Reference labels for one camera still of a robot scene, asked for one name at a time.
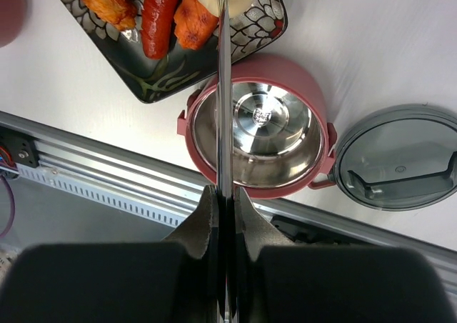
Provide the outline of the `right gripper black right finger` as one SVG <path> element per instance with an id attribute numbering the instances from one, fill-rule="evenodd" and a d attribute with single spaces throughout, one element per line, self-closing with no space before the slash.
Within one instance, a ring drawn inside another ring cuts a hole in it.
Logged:
<path id="1" fill-rule="evenodd" d="M 436 271 L 395 247 L 295 244 L 234 193 L 240 322 L 454 322 Z"/>

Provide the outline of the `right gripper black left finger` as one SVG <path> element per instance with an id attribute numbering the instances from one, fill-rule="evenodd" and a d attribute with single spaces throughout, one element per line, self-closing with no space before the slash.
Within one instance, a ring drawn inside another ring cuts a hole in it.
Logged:
<path id="1" fill-rule="evenodd" d="M 218 217 L 209 185 L 161 242 L 25 249 L 1 286 L 1 320 L 216 322 Z"/>

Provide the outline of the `metal food tongs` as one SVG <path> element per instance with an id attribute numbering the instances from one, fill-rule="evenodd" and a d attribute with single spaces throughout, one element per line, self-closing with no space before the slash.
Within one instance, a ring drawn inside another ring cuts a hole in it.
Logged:
<path id="1" fill-rule="evenodd" d="M 222 322 L 236 321 L 236 296 L 232 294 L 231 240 L 233 238 L 233 95 L 229 0 L 218 0 L 219 55 L 216 90 L 216 194 L 219 205 L 219 311 Z"/>

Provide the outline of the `orange fried chicken piece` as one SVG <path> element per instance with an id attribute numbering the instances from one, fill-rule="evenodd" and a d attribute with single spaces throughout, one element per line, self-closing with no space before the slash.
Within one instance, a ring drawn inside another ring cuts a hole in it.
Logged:
<path id="1" fill-rule="evenodd" d="M 215 31 L 219 18 L 198 0 L 181 0 L 174 14 L 174 23 L 179 45 L 184 49 L 199 50 Z"/>

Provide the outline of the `red sausage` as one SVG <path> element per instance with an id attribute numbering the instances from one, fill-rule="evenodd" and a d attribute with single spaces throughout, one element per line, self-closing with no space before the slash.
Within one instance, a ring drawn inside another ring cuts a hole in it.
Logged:
<path id="1" fill-rule="evenodd" d="M 179 0 L 144 0 L 141 12 L 141 43 L 144 54 L 150 59 L 167 55 Z"/>

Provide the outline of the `orange roasted meat piece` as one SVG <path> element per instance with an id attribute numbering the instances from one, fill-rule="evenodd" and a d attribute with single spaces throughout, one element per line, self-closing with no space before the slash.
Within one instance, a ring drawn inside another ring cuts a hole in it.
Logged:
<path id="1" fill-rule="evenodd" d="M 132 0 L 82 0 L 101 20 L 118 31 L 136 27 L 137 8 Z"/>

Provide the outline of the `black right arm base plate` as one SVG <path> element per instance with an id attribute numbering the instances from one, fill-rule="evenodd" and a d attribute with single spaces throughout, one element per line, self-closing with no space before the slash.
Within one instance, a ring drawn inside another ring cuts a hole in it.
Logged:
<path id="1" fill-rule="evenodd" d="M 360 246 L 368 245 L 367 242 L 332 232 L 312 224 L 303 223 L 286 217 L 275 215 L 270 223 L 284 236 L 296 244 L 314 246 Z"/>

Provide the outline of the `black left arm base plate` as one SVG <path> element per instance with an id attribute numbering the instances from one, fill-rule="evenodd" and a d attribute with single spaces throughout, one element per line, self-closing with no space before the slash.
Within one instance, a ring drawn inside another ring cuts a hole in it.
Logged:
<path id="1" fill-rule="evenodd" d="M 17 174 L 19 167 L 39 166 L 39 153 L 32 136 L 2 126 L 0 143 L 1 171 Z"/>

